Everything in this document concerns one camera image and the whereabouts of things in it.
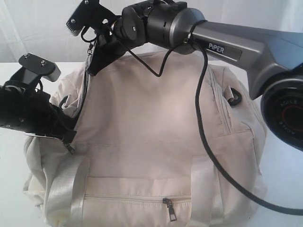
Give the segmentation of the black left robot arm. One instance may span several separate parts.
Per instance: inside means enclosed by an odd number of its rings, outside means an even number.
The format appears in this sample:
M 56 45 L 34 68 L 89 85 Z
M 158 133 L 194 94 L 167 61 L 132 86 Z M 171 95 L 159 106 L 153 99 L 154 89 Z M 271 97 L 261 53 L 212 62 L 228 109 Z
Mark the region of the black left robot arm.
M 76 135 L 73 119 L 50 103 L 41 77 L 20 68 L 0 87 L 0 126 L 71 143 Z

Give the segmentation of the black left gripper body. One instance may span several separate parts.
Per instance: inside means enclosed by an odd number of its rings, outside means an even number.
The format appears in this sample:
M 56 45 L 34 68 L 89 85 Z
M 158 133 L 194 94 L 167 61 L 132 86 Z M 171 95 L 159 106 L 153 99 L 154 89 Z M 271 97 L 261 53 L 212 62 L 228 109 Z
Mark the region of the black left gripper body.
M 58 119 L 50 95 L 39 91 L 20 93 L 14 88 L 0 90 L 0 126 L 5 129 L 58 135 Z

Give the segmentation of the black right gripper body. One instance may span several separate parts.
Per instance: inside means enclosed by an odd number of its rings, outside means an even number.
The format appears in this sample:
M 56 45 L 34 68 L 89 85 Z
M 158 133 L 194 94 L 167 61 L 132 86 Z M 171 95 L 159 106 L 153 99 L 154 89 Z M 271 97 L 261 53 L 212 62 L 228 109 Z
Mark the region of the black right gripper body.
M 126 47 L 133 48 L 129 39 L 111 35 L 108 30 L 98 34 L 92 46 L 92 68 L 103 69 L 126 53 Z

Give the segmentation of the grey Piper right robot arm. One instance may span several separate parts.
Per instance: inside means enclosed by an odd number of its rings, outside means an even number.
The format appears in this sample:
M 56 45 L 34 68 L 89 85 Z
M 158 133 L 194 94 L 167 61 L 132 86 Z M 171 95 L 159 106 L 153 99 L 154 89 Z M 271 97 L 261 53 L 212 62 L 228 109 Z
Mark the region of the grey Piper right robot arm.
M 207 21 L 185 2 L 145 0 L 121 15 L 97 0 L 83 2 L 86 25 L 97 35 L 95 70 L 146 43 L 170 52 L 210 55 L 246 71 L 252 99 L 261 97 L 269 129 L 303 148 L 303 35 Z

